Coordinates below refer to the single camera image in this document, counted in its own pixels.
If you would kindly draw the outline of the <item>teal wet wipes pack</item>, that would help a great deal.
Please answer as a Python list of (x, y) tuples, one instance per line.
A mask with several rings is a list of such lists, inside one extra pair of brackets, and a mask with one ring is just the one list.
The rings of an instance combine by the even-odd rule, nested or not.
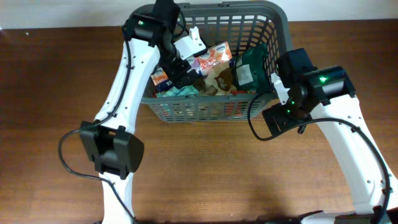
[(190, 95), (197, 95), (199, 91), (193, 86), (183, 86), (180, 89), (176, 88), (175, 86), (167, 91), (163, 91), (160, 93), (156, 93), (156, 97), (171, 97), (171, 96), (190, 96)]

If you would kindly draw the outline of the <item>orange San Remo spaghetti pack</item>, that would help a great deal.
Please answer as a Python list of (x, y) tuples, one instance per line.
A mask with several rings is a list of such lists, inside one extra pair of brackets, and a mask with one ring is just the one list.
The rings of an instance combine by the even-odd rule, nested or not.
[(258, 114), (267, 104), (266, 101), (250, 102), (257, 95), (248, 91), (233, 91), (226, 96), (171, 96), (158, 98), (149, 106), (156, 115), (170, 122), (213, 121), (227, 119), (244, 119), (247, 114)]

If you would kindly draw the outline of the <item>white Kleenex tissue multipack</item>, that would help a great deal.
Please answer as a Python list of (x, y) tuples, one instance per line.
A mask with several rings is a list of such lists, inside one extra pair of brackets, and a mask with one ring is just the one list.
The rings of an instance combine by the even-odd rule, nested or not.
[[(227, 42), (210, 47), (204, 54), (186, 58), (190, 65), (188, 73), (193, 77), (183, 76), (188, 81), (188, 85), (194, 84), (200, 78), (206, 78), (210, 70), (214, 69), (218, 64), (229, 62), (232, 59), (231, 51)], [(177, 81), (172, 81), (167, 72), (162, 67), (158, 67), (150, 76), (152, 83), (158, 92), (168, 91), (172, 87), (176, 87)]]

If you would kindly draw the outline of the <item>brown Pantree snack pouch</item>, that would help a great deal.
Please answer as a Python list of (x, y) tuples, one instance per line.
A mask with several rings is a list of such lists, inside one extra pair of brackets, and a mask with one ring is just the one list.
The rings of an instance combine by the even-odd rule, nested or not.
[(201, 96), (226, 96), (237, 91), (233, 82), (234, 77), (229, 61), (227, 61), (215, 64), (205, 70), (205, 75), (197, 79), (193, 86)]

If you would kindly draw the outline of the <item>dark green food bag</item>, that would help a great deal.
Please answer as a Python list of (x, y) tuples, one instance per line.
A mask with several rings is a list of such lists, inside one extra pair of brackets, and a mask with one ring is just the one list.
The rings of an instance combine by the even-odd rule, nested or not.
[(251, 47), (238, 56), (232, 68), (234, 86), (251, 93), (270, 92), (269, 78), (265, 68), (267, 45)]

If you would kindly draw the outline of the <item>grey plastic shopping basket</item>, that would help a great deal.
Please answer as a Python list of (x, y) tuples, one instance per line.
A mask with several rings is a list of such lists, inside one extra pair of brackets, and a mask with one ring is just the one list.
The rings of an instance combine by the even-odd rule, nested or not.
[[(279, 55), (292, 50), (289, 25), (285, 12), (268, 1), (224, 1), (218, 4), (180, 3), (187, 28), (198, 27), (200, 37), (208, 46), (228, 42), (233, 57), (257, 45), (265, 44), (267, 74), (276, 71)], [(166, 122), (192, 122), (246, 119), (257, 116), (274, 99), (266, 93), (249, 106), (253, 96), (173, 96), (158, 98), (151, 80), (147, 82), (142, 104)]]

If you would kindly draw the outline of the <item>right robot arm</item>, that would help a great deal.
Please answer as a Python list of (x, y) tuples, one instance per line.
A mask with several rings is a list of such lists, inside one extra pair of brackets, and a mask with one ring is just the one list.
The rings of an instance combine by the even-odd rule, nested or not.
[(397, 177), (386, 164), (341, 66), (319, 69), (304, 49), (276, 60), (271, 83), (280, 102), (263, 111), (268, 140), (316, 124), (326, 137), (351, 192), (352, 212), (315, 212), (301, 223), (397, 223)]

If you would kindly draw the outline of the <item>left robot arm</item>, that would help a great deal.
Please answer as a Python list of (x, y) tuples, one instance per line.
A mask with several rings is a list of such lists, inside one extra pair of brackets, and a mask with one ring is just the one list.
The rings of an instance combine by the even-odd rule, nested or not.
[(198, 73), (187, 58), (206, 49), (198, 28), (174, 36), (180, 7), (156, 1), (149, 12), (133, 13), (122, 26), (123, 57), (108, 97), (79, 135), (88, 159), (103, 184), (103, 223), (135, 223), (132, 179), (142, 161), (144, 144), (134, 136), (137, 111), (150, 75), (163, 69), (176, 88), (192, 85)]

